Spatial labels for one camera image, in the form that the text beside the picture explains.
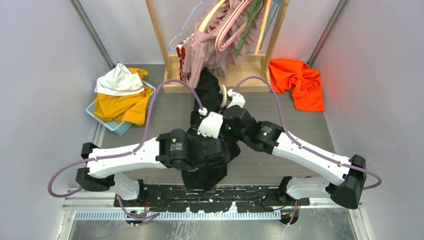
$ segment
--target black clothes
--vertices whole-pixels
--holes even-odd
[[[208,112],[222,113],[225,108],[220,108],[223,101],[223,95],[220,93],[220,85],[218,79],[212,75],[205,67],[200,73],[200,79],[195,88],[202,105]],[[190,129],[187,131],[192,136],[197,136],[197,131],[202,118],[198,112],[199,105],[194,100],[193,111],[190,115]],[[225,130],[220,131],[219,138],[223,138],[229,148],[229,160],[233,160],[240,154],[240,148],[237,145],[237,140],[230,134],[226,134]],[[210,190],[218,184],[227,175],[227,165],[214,168],[200,169],[197,171],[182,171],[182,180],[188,189]]]

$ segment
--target mustard yellow garment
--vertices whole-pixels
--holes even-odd
[[[129,68],[131,73],[138,73],[140,79],[147,75],[141,68]],[[98,93],[94,100],[93,114],[104,122],[115,120],[117,123],[130,122],[143,125],[146,120],[146,108],[153,88],[144,84],[144,91],[127,96],[110,96]]]

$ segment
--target wooden clothing rack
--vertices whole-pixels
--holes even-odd
[[[160,47],[163,62],[165,63],[165,73],[163,80],[167,79],[180,79],[179,68],[180,63],[176,54],[168,54],[168,47],[165,44],[164,35],[162,33],[161,25],[159,23],[158,13],[156,11],[154,0],[145,0],[150,14],[151,22],[153,24],[154,32],[156,33],[157,42]],[[239,65],[228,65],[227,77],[217,77],[220,84],[223,84],[227,89],[236,86],[242,79],[249,76],[261,76],[270,81],[270,73],[268,65],[270,64],[271,55],[276,46],[277,38],[280,33],[281,25],[283,24],[284,16],[286,15],[287,7],[290,0],[282,0],[274,27],[272,29],[271,37],[269,40],[268,48],[265,54],[246,54],[243,62]],[[165,93],[187,93],[189,90],[177,82],[170,82],[163,86]],[[250,79],[243,83],[238,89],[238,92],[269,92],[268,86],[258,79]]]

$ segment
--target blue hanger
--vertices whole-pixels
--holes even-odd
[[[174,41],[176,38],[178,38],[179,36],[183,35],[183,30],[184,30],[184,28],[186,28],[186,25],[187,25],[187,23],[189,22],[190,18],[192,17],[193,13],[195,12],[195,10],[196,10],[196,9],[197,9],[200,5],[202,5],[204,2],[206,2],[206,0],[201,0],[201,2],[200,2],[199,4],[197,4],[197,5],[193,8],[193,10],[191,11],[191,13],[190,13],[190,15],[188,16],[187,20],[185,21],[184,25],[182,26],[182,28],[181,28],[181,32],[180,32],[178,35],[174,36],[174,37],[173,37],[173,39],[171,40],[171,42],[169,43],[169,45],[168,45],[168,49],[169,49],[170,51],[173,51],[173,50],[175,50],[175,49],[177,48],[177,47],[174,47],[174,48],[172,48],[172,49],[171,49],[171,44],[173,43],[173,41]]]
[[[272,13],[272,16],[268,17],[268,19],[266,20],[265,31],[263,32],[263,38],[262,38],[262,42],[260,43],[259,49],[262,49],[262,45],[264,44],[265,36],[267,35],[268,30],[271,27],[271,23],[273,22],[274,18],[276,17],[276,14],[278,12],[280,4],[281,4],[281,0],[274,0],[274,2],[271,5],[271,9],[269,10],[269,12]]]

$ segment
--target laundry basket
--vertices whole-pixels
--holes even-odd
[[[150,85],[149,83],[143,81],[144,84],[146,84],[149,88],[153,89],[153,92],[150,94],[150,98],[149,98],[149,102],[151,100],[151,97],[153,95],[153,93],[155,93],[156,88],[152,85]],[[95,111],[95,107],[94,107],[94,103],[90,104],[85,111],[92,116],[95,120],[97,120],[99,123],[101,123],[103,126],[105,126],[107,129],[109,129],[110,131],[115,132],[116,134],[118,134],[119,136],[122,136],[133,124],[131,122],[127,122],[127,121],[123,121],[120,124],[117,123],[116,121],[112,120],[112,121],[102,121],[100,120],[98,117],[96,117],[93,112]]]

